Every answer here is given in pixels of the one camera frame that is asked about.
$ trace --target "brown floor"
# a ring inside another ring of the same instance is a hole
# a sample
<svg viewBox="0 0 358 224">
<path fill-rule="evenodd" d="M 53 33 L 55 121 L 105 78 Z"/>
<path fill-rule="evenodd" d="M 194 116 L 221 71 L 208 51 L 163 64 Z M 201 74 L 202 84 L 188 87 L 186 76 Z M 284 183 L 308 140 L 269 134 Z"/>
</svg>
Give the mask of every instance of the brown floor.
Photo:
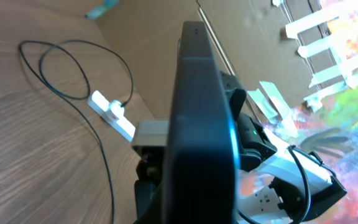
<svg viewBox="0 0 358 224">
<path fill-rule="evenodd" d="M 98 1 L 0 0 L 0 224 L 109 223 L 111 199 L 103 158 L 82 118 L 29 72 L 17 55 L 21 40 L 57 42 L 85 39 L 106 45 L 83 14 Z M 25 52 L 32 65 L 42 47 Z M 92 90 L 125 100 L 130 80 L 117 58 L 94 47 L 72 44 Z M 45 75 L 57 88 L 84 95 L 85 84 L 70 59 L 57 52 L 45 61 Z M 75 105 L 95 126 L 114 179 L 115 223 L 135 220 L 133 183 L 139 158 L 130 144 L 94 113 L 85 101 Z M 135 93 L 126 107 L 133 123 L 151 118 Z"/>
</svg>

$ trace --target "wire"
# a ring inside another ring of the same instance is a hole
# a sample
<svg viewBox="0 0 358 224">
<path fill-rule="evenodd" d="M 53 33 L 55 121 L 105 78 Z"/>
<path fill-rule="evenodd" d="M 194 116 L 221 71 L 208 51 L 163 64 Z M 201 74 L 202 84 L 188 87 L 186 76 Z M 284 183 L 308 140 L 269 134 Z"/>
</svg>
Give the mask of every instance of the wire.
<svg viewBox="0 0 358 224">
<path fill-rule="evenodd" d="M 296 166 L 298 167 L 298 169 L 301 173 L 303 186 L 305 188 L 305 203 L 304 203 L 303 211 L 296 218 L 294 218 L 293 221 L 291 222 L 291 224 L 299 224 L 306 218 L 306 216 L 309 212 L 309 209 L 310 209 L 310 205 L 311 205 L 311 193 L 310 193 L 310 187 L 309 187 L 309 180 L 308 180 L 308 177 L 306 175 L 306 172 L 305 172 L 301 162 L 299 161 L 299 159 L 296 157 L 296 155 L 293 152 L 293 150 L 295 149 L 295 146 L 289 146 L 287 149 L 288 149 L 288 152 L 291 154 L 293 160 L 295 161 Z M 239 212 L 240 217 L 243 218 L 245 221 L 249 222 L 250 224 L 259 224 L 255 220 L 253 220 L 253 219 L 249 218 L 247 215 L 245 215 L 242 211 L 239 210 L 238 212 Z"/>
<path fill-rule="evenodd" d="M 104 50 L 107 50 L 108 52 L 111 52 L 112 54 L 114 54 L 115 56 L 117 56 L 119 59 L 122 60 L 122 62 L 124 62 L 125 66 L 128 69 L 129 75 L 131 76 L 131 83 L 132 83 L 132 87 L 131 87 L 131 94 L 129 95 L 129 98 L 127 101 L 125 101 L 121 106 L 125 107 L 125 105 L 128 104 L 128 102 L 131 100 L 132 98 L 132 94 L 134 92 L 134 79 L 132 76 L 132 72 L 129 69 L 128 64 L 126 63 L 126 61 L 117 53 L 113 52 L 110 49 L 107 49 L 103 46 L 100 46 L 98 44 L 86 41 L 86 40 L 66 40 L 63 42 L 60 42 L 58 44 L 52 44 L 49 42 L 43 42 L 43 41 L 36 41 L 36 40 L 25 40 L 22 41 L 19 46 L 18 46 L 18 50 L 19 53 L 21 55 L 21 57 L 23 58 L 24 63 L 27 65 L 27 67 L 30 69 L 30 71 L 40 80 L 40 82 L 42 82 L 46 87 L 48 87 L 52 92 L 54 92 L 57 96 L 59 96 L 62 100 L 66 101 L 66 103 L 68 103 L 72 108 L 74 108 L 81 116 L 82 118 L 86 121 L 86 123 L 89 125 L 89 127 L 92 129 L 92 131 L 94 132 L 96 139 L 99 142 L 99 146 L 100 146 L 100 151 L 102 153 L 103 156 L 103 161 L 104 161 L 104 165 L 106 166 L 106 170 L 107 170 L 107 175 L 108 175 L 108 179 L 109 179 L 109 185 L 110 185 L 110 193 L 111 193 L 111 223 L 114 223 L 114 192 L 113 192 L 113 187 L 112 187 L 112 178 L 111 178 L 111 173 L 110 173 L 110 168 L 109 168 L 109 164 L 107 161 L 107 157 L 106 157 L 106 153 L 103 149 L 103 144 L 102 144 L 102 140 L 99 137 L 99 134 L 96 132 L 96 130 L 94 129 L 94 127 L 92 126 L 92 124 L 90 123 L 90 121 L 86 118 L 86 116 L 72 103 L 70 102 L 68 99 L 72 99 L 72 100 L 84 100 L 87 99 L 90 94 L 91 94 L 91 88 L 90 88 L 90 83 L 88 78 L 86 77 L 86 74 L 84 72 L 84 70 L 82 69 L 81 65 L 78 63 L 78 61 L 76 60 L 76 58 L 74 58 L 74 56 L 72 56 L 72 54 L 70 54 L 67 50 L 65 50 L 63 47 L 61 47 L 61 45 L 63 44 L 68 44 L 68 43 L 72 43 L 72 42 L 81 42 L 81 43 L 85 43 L 85 44 L 90 44 L 99 48 L 102 48 Z M 31 67 L 30 63 L 27 61 L 27 58 L 25 57 L 24 53 L 23 53 L 23 46 L 25 44 L 42 44 L 42 45 L 48 45 L 50 46 L 49 49 L 47 49 L 42 56 L 39 59 L 39 74 L 37 74 L 37 72 Z M 77 64 L 78 68 L 81 70 L 82 75 L 84 76 L 84 80 L 86 82 L 86 88 L 87 88 L 87 92 L 85 96 L 70 96 L 67 95 L 66 93 L 61 92 L 60 90 L 56 89 L 45 77 L 43 71 L 42 71 L 42 64 L 44 62 L 45 57 L 47 56 L 47 54 L 49 52 L 51 52 L 53 49 L 59 49 L 62 50 L 63 52 L 65 52 L 68 56 L 70 56 L 75 63 Z"/>
<path fill-rule="evenodd" d="M 302 150 L 298 149 L 298 148 L 293 148 L 294 151 L 302 154 L 303 156 L 305 156 L 306 158 L 308 158 L 309 160 L 313 161 L 315 164 L 321 166 L 322 168 L 328 170 L 334 177 L 336 177 L 336 173 L 335 171 L 333 170 L 333 168 L 327 166 L 326 164 L 324 164 L 323 162 L 319 162 L 317 161 L 316 159 L 314 159 L 311 155 L 303 152 Z"/>
</svg>

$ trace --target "white plug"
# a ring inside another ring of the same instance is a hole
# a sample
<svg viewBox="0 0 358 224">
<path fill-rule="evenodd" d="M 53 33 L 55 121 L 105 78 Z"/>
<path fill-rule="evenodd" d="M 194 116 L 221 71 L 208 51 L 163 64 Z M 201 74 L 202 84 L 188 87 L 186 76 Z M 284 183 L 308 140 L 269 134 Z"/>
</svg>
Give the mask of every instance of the white plug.
<svg viewBox="0 0 358 224">
<path fill-rule="evenodd" d="M 132 141 L 135 126 L 124 116 L 125 109 L 121 102 L 114 100 L 111 103 L 99 92 L 95 91 L 88 98 L 88 105 L 97 112 L 107 123 L 117 130 L 128 141 Z"/>
</svg>

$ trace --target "wood grain surface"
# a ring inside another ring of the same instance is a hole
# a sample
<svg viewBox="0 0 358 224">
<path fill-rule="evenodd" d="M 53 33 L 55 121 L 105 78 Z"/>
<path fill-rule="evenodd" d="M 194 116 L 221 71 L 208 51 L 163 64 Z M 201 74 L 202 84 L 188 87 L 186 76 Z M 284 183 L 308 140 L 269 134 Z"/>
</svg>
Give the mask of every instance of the wood grain surface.
<svg viewBox="0 0 358 224">
<path fill-rule="evenodd" d="M 25 39 L 84 39 L 108 46 L 95 24 L 82 16 L 91 4 L 97 5 L 85 0 L 0 0 L 0 224 L 111 222 L 108 178 L 97 140 L 74 109 L 23 69 L 17 54 Z M 92 91 L 109 100 L 129 96 L 129 77 L 115 56 L 81 44 L 67 49 L 83 66 Z M 25 47 L 33 66 L 43 50 Z M 44 72 L 63 92 L 86 93 L 80 71 L 63 53 L 48 56 Z M 139 158 L 86 101 L 74 104 L 103 141 L 114 180 L 115 223 L 132 223 Z M 137 92 L 126 116 L 134 124 L 152 119 Z"/>
</svg>

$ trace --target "white tape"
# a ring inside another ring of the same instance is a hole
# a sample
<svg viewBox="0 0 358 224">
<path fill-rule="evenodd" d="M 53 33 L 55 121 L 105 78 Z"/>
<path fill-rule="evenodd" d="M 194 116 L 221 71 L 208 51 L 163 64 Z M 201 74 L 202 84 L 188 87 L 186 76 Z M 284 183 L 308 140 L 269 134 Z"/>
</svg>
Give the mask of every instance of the white tape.
<svg viewBox="0 0 358 224">
<path fill-rule="evenodd" d="M 298 19 L 295 22 L 287 24 L 285 26 L 287 37 L 297 39 L 300 32 L 334 19 L 342 13 L 355 9 L 358 9 L 358 0 L 347 0 L 332 4 L 306 17 Z"/>
<path fill-rule="evenodd" d="M 342 81 L 339 83 L 335 83 L 327 88 L 323 88 L 322 90 L 318 91 L 317 93 L 313 93 L 310 96 L 307 96 L 303 98 L 308 106 L 313 110 L 313 112 L 316 112 L 318 109 L 320 109 L 323 104 L 320 102 L 324 97 L 339 93 L 340 91 L 343 91 L 347 88 L 346 82 Z"/>
<path fill-rule="evenodd" d="M 358 23 L 353 24 L 351 27 L 344 29 L 340 32 L 335 32 L 325 38 L 314 41 L 306 46 L 301 46 L 298 49 L 299 55 L 303 58 L 311 57 L 324 50 L 327 50 L 332 45 L 337 43 L 345 43 L 346 40 L 355 38 L 358 36 Z"/>
<path fill-rule="evenodd" d="M 329 67 L 313 75 L 309 88 L 317 84 L 320 84 L 322 82 L 325 82 L 327 80 L 330 80 L 332 78 L 335 78 L 337 76 L 340 76 L 343 74 L 343 72 L 346 72 L 346 74 L 344 75 L 345 79 L 351 77 L 351 75 L 349 75 L 349 72 L 357 68 L 358 68 L 358 55 L 350 59 L 347 59 L 345 61 L 342 61 L 339 65 Z"/>
<path fill-rule="evenodd" d="M 274 6 L 280 6 L 281 4 L 284 3 L 284 0 L 272 0 L 272 3 Z"/>
<path fill-rule="evenodd" d="M 254 100 L 255 104 L 259 107 L 261 112 L 266 116 L 269 122 L 273 122 L 273 118 L 276 117 L 278 114 L 270 105 L 269 101 L 266 99 L 264 94 L 259 90 L 256 91 L 247 91 L 248 95 Z"/>
<path fill-rule="evenodd" d="M 292 110 L 287 102 L 284 100 L 280 91 L 277 89 L 276 85 L 271 82 L 260 82 L 264 88 L 267 96 L 270 98 L 278 113 L 283 118 L 282 124 L 286 130 L 288 130 L 288 135 L 293 137 L 298 136 L 298 130 L 295 126 L 294 121 L 292 120 Z"/>
</svg>

